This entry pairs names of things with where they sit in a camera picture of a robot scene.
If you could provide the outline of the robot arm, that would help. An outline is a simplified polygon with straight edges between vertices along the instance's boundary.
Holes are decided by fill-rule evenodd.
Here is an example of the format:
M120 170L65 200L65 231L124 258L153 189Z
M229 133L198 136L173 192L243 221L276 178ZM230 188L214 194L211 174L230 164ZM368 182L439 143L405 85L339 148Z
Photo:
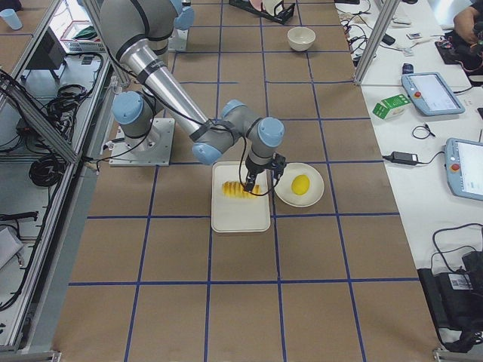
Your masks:
M284 138L284 125L277 118L259 117L238 100L224 106L220 119L208 118L162 61L165 49L153 48L193 21L194 10L181 1L104 1L100 10L103 43L188 133L199 162L211 165L239 139L249 140L244 190L253 191L258 174L265 170L279 181L286 161L276 149Z

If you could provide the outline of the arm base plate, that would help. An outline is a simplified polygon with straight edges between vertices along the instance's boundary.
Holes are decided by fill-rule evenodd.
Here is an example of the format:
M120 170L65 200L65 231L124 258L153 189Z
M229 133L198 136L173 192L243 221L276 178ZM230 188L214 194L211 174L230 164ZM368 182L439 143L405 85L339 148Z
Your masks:
M189 28L178 29L174 27L170 38L168 39L168 50L170 52L180 51L184 52L186 50L187 39L189 34Z
M118 126L118 137L122 141L109 149L112 167L150 167L168 166L174 138L175 120L154 118L146 136L133 138L125 135L125 126Z

